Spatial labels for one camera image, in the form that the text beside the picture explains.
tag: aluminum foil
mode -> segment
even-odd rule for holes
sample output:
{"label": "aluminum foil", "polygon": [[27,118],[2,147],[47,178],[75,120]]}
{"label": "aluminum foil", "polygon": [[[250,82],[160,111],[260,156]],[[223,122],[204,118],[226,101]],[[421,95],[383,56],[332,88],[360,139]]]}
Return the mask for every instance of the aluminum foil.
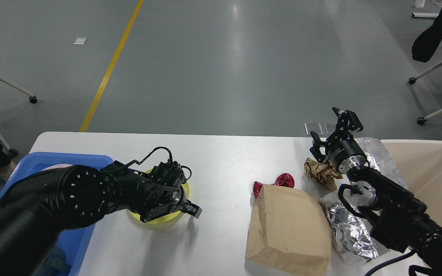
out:
{"label": "aluminum foil", "polygon": [[[356,138],[356,142],[366,154],[371,168],[375,168],[395,183],[407,188],[402,175],[400,175],[393,159],[391,159],[390,153],[381,141],[375,138]],[[370,187],[369,184],[362,181],[351,182],[351,184]],[[349,196],[349,191],[346,192],[344,196],[353,207],[369,202],[369,199],[357,195]],[[370,230],[372,227],[366,219],[358,218],[347,211],[338,199],[337,191],[321,197],[318,201],[323,207],[332,228],[333,246],[344,262],[349,265],[363,265],[390,251],[371,238]]]}
{"label": "aluminum foil", "polygon": [[402,175],[399,173],[391,155],[380,140],[370,137],[356,138],[359,147],[363,149],[370,167],[377,169],[382,175],[407,189]]}
{"label": "aluminum foil", "polygon": [[389,251],[371,238],[367,220],[351,214],[338,199],[337,191],[319,200],[332,230],[332,243],[339,256],[349,265],[363,265]]}

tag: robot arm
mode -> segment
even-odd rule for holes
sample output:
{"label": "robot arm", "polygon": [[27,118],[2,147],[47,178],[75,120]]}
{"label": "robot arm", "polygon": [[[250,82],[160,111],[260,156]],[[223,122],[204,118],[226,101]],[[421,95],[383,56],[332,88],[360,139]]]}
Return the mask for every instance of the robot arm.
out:
{"label": "robot arm", "polygon": [[[157,149],[170,158],[151,173],[134,171]],[[181,211],[198,218],[202,209],[186,199],[183,168],[167,148],[155,148],[141,162],[118,161],[102,170],[70,166],[30,175],[0,201],[0,275],[32,275],[65,229],[88,227],[105,215],[129,209],[148,222]]]}
{"label": "robot arm", "polygon": [[[327,141],[322,142],[316,133],[310,152],[323,163],[329,160],[339,173],[347,175],[353,182],[364,181],[372,192],[368,204],[356,206],[357,211],[345,199],[344,192],[363,194],[369,189],[359,185],[343,184],[338,197],[349,212],[367,219],[373,226],[371,237],[389,249],[404,252],[407,247],[418,253],[419,257],[432,269],[412,266],[410,275],[416,271],[430,275],[442,275],[442,227],[425,213],[427,206],[414,194],[386,178],[379,171],[365,166],[366,155],[353,138],[353,131],[361,131],[363,126],[356,114],[333,108],[338,117],[337,126]],[[325,155],[320,152],[325,148]]]}

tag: red foil wrapper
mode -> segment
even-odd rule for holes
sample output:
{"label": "red foil wrapper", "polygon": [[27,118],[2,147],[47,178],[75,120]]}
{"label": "red foil wrapper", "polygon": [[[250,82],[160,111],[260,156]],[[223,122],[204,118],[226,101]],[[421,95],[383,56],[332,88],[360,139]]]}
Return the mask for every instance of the red foil wrapper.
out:
{"label": "red foil wrapper", "polygon": [[[275,179],[275,183],[269,185],[294,187],[294,178],[289,173],[283,173]],[[258,198],[258,194],[260,193],[262,186],[263,183],[260,183],[258,181],[253,182],[253,195],[255,196],[255,198]]]}

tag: caster wheel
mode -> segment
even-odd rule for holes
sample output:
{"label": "caster wheel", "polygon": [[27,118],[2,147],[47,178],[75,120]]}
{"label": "caster wheel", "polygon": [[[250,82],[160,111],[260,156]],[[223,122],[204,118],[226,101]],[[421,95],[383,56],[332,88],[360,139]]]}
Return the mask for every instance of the caster wheel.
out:
{"label": "caster wheel", "polygon": [[426,119],[424,117],[417,118],[417,124],[423,125],[426,123]]}
{"label": "caster wheel", "polygon": [[19,154],[19,152],[16,149],[14,149],[14,148],[10,148],[8,150],[8,156],[10,158],[13,158],[13,157],[17,156],[18,154]]}

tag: cable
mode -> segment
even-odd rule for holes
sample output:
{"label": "cable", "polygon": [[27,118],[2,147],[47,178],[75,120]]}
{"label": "cable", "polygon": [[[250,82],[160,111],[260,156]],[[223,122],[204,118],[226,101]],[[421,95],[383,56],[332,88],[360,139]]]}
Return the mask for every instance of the cable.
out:
{"label": "cable", "polygon": [[124,166],[121,166],[120,168],[116,168],[116,169],[113,169],[113,170],[109,171],[109,173],[114,174],[114,173],[117,173],[118,171],[125,170],[125,169],[127,169],[128,167],[130,167],[132,164],[138,164],[138,165],[140,165],[141,163],[139,163],[139,161],[137,161],[136,159],[134,159],[133,161],[130,161],[129,163],[125,164]]}
{"label": "cable", "polygon": [[169,155],[169,162],[173,162],[173,157],[172,157],[172,152],[170,152],[170,149],[166,148],[166,147],[155,147],[148,155],[146,155],[146,157],[144,157],[141,161],[139,161],[138,164],[142,164],[146,159],[148,159],[151,154],[153,154],[153,152],[157,151],[158,149],[164,149],[168,152]]}
{"label": "cable", "polygon": [[409,275],[410,276],[417,276],[416,272],[419,272],[419,273],[422,273],[425,275],[433,275],[432,268],[425,268],[425,267],[421,267],[421,266],[411,265],[409,267]]}
{"label": "cable", "polygon": [[375,272],[378,271],[379,269],[382,269],[383,267],[385,267],[385,266],[387,266],[387,265],[391,265],[391,264],[396,263],[396,262],[399,262],[399,261],[401,261],[401,260],[405,260],[405,259],[407,259],[408,257],[414,255],[415,253],[416,253],[416,252],[415,252],[414,250],[412,250],[412,251],[410,251],[410,252],[407,253],[407,254],[403,254],[403,255],[401,255],[401,256],[399,256],[399,257],[396,257],[396,258],[394,258],[394,259],[387,260],[386,262],[382,262],[381,264],[379,264],[379,265],[373,267],[372,269],[370,269],[370,271],[368,271],[364,276],[370,276],[371,274],[375,273]]}
{"label": "cable", "polygon": [[186,169],[189,170],[189,172],[190,172],[189,178],[187,178],[185,181],[189,180],[190,177],[192,176],[192,170],[191,170],[189,167],[187,167],[187,166],[180,166],[180,167],[181,167],[181,168],[186,168]]}

